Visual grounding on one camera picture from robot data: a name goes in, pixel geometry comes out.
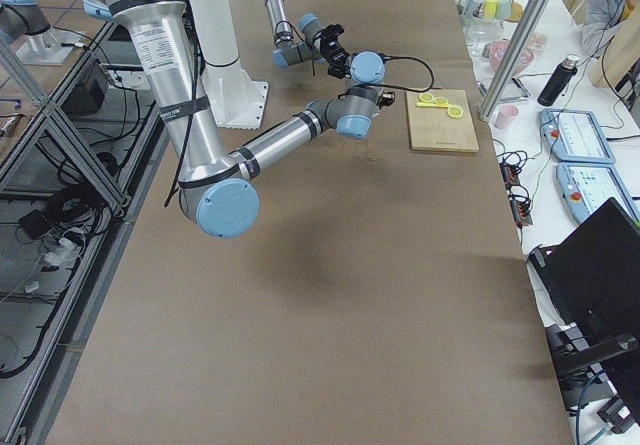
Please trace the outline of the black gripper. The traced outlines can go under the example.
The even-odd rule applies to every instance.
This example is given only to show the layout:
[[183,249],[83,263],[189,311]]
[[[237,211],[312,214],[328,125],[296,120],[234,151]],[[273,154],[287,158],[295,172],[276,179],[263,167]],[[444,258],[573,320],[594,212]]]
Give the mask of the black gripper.
[[350,54],[338,40],[322,42],[322,57],[327,62],[327,73],[336,78],[345,78],[350,72]]

